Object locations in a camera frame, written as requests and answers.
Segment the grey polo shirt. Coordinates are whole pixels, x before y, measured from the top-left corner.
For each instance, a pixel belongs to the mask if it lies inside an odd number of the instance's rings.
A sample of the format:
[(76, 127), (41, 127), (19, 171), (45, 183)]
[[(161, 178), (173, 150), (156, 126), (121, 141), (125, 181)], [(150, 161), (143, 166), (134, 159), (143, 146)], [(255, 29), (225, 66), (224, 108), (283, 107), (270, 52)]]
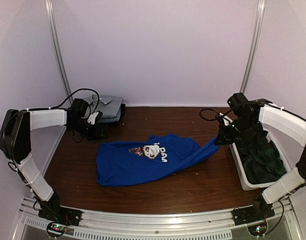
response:
[(113, 123), (120, 120), (122, 97), (112, 95), (100, 95), (97, 97), (97, 95), (92, 94), (86, 97), (85, 101), (90, 105), (91, 111), (101, 111), (103, 113), (98, 122)]

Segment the blue garment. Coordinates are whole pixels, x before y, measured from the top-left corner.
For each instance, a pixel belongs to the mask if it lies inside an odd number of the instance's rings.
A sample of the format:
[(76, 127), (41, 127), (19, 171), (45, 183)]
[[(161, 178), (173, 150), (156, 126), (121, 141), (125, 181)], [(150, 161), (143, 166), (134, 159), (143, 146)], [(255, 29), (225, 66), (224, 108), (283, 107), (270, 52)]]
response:
[(151, 135), (146, 142), (101, 143), (96, 156), (97, 183), (125, 187), (153, 182), (190, 168), (213, 156), (216, 138), (204, 146), (174, 134)]

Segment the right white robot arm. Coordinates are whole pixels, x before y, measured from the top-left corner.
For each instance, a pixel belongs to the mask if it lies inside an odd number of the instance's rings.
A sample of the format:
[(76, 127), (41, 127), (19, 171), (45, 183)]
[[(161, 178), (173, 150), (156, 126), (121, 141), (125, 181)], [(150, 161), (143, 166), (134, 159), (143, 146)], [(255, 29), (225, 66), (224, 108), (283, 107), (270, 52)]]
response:
[(289, 170), (280, 179), (268, 186), (255, 206), (249, 210), (252, 220), (261, 220), (268, 213), (268, 205), (280, 198), (295, 193), (306, 186), (306, 119), (259, 98), (248, 100), (241, 93), (228, 99), (229, 110), (218, 113), (217, 145), (240, 143), (255, 137), (259, 127), (267, 130), (281, 151), (280, 156), (288, 163)]

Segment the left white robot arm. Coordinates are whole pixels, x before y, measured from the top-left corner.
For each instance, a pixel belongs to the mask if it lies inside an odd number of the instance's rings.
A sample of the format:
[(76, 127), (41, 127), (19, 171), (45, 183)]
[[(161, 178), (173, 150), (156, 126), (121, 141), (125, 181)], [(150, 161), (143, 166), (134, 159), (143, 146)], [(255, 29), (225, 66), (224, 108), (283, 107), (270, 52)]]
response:
[(60, 222), (64, 210), (53, 203), (56, 193), (42, 176), (32, 156), (31, 132), (51, 127), (66, 127), (87, 140), (106, 139), (99, 119), (102, 111), (91, 109), (80, 98), (73, 100), (69, 108), (61, 105), (45, 108), (7, 110), (0, 130), (0, 150), (4, 153), (13, 171), (17, 172), (37, 199), (49, 203), (45, 214), (54, 222)]

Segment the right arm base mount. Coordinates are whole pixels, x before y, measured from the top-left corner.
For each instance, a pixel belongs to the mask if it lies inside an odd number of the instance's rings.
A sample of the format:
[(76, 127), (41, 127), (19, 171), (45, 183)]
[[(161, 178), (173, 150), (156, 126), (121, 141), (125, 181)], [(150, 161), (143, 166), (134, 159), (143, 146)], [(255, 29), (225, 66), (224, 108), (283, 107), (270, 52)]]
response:
[(231, 211), (231, 214), (236, 226), (257, 221), (264, 221), (269, 217), (275, 216), (275, 212), (272, 209), (271, 204), (264, 208), (258, 208), (253, 205), (246, 207), (235, 207)]

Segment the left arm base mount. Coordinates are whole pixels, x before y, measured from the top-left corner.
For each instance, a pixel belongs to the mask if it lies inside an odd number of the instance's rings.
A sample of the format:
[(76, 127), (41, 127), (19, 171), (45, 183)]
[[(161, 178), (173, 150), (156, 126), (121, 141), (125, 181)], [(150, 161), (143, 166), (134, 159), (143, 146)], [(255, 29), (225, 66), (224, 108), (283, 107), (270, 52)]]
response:
[(79, 226), (82, 212), (77, 209), (60, 207), (58, 212), (50, 210), (45, 206), (41, 207), (38, 216), (68, 226)]

